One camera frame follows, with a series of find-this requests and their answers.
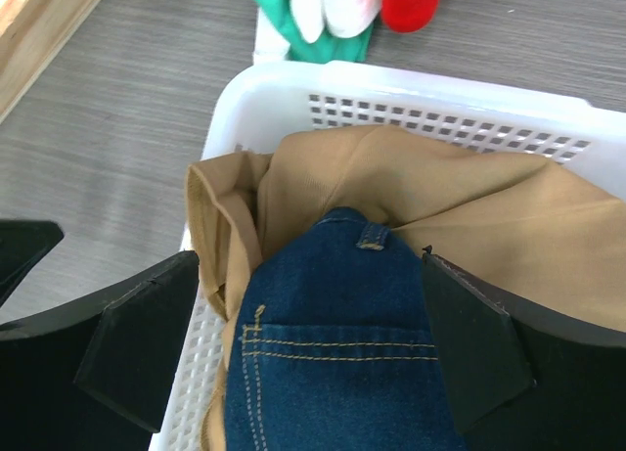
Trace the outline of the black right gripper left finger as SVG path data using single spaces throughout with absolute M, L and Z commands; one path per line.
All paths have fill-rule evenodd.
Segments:
M 1 327 L 4 450 L 146 450 L 161 429 L 199 285 L 180 251 Z

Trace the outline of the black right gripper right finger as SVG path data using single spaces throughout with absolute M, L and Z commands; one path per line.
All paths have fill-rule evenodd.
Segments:
M 470 450 L 622 450 L 625 335 L 473 276 L 425 247 L 425 309 Z

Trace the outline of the blue denim skirt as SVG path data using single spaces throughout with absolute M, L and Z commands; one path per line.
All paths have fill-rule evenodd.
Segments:
M 422 263 L 360 212 L 331 210 L 248 284 L 227 373 L 230 450 L 462 450 Z

